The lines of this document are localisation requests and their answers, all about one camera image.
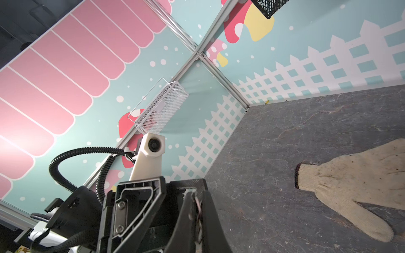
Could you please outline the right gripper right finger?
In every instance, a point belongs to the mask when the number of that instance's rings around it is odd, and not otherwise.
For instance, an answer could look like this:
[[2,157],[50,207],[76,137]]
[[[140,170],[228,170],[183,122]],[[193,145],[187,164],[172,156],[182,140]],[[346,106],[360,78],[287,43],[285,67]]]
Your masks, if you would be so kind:
[[203,230],[202,252],[231,253],[231,247],[226,240],[212,195],[209,191],[203,192],[201,214]]

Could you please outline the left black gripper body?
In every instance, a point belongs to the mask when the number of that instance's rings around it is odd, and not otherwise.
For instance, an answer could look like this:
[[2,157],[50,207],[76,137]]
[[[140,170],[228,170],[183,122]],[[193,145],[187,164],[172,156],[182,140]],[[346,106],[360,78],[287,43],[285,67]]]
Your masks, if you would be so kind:
[[163,176],[126,181],[106,195],[98,238],[98,253],[164,251],[175,229],[186,192],[202,202],[205,179],[166,183]]

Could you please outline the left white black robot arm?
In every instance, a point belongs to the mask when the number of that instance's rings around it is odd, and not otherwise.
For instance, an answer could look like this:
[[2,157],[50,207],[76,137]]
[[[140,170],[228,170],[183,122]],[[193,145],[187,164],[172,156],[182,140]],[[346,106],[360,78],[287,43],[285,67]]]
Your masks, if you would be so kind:
[[[77,187],[62,176],[61,162],[89,153],[106,153],[95,190]],[[71,194],[55,199],[45,214],[45,232],[33,240],[34,253],[66,253],[82,246],[97,253],[193,253],[204,239],[204,179],[166,183],[162,176],[121,182],[105,192],[107,175],[118,157],[132,162],[139,155],[119,148],[78,148],[55,157],[51,177]]]

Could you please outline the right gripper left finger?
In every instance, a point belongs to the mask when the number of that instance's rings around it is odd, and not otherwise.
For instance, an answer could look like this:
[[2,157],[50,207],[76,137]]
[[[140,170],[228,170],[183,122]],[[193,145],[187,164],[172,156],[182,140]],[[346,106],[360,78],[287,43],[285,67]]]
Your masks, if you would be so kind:
[[197,204],[195,193],[186,192],[173,234],[164,253],[194,253],[196,251]]

